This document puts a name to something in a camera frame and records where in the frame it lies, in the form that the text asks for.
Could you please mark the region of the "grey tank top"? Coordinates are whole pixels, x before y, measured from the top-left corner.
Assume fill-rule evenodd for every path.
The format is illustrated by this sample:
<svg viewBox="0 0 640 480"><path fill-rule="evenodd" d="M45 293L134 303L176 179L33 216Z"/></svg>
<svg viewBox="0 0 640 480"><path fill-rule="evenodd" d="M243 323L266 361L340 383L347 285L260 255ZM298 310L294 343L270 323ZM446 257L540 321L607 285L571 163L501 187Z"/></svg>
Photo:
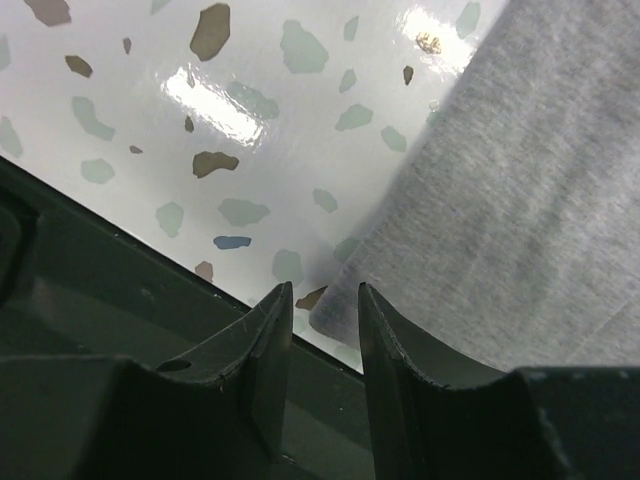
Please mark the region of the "grey tank top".
<svg viewBox="0 0 640 480"><path fill-rule="evenodd" d="M512 1L311 326L374 286L507 371L639 361L639 5Z"/></svg>

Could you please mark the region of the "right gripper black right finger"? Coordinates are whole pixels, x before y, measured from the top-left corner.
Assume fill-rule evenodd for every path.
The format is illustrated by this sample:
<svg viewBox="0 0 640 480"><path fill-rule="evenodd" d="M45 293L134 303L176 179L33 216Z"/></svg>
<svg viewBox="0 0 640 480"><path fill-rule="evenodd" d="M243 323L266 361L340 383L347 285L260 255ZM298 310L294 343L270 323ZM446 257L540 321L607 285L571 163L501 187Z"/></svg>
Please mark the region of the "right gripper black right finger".
<svg viewBox="0 0 640 480"><path fill-rule="evenodd" d="M411 382L475 388L504 375L407 320L372 285L358 287L359 344L378 479L435 479Z"/></svg>

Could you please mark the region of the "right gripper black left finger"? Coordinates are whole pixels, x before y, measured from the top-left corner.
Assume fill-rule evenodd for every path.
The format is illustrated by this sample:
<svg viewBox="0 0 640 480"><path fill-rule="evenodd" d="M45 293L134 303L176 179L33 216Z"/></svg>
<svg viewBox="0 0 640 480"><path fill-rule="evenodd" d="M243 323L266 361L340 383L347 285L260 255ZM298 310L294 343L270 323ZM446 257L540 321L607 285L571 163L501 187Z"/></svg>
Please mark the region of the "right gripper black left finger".
<svg viewBox="0 0 640 480"><path fill-rule="evenodd" d="M278 284L247 314L156 371L186 389L186 412L220 452L280 454L293 335L293 287Z"/></svg>

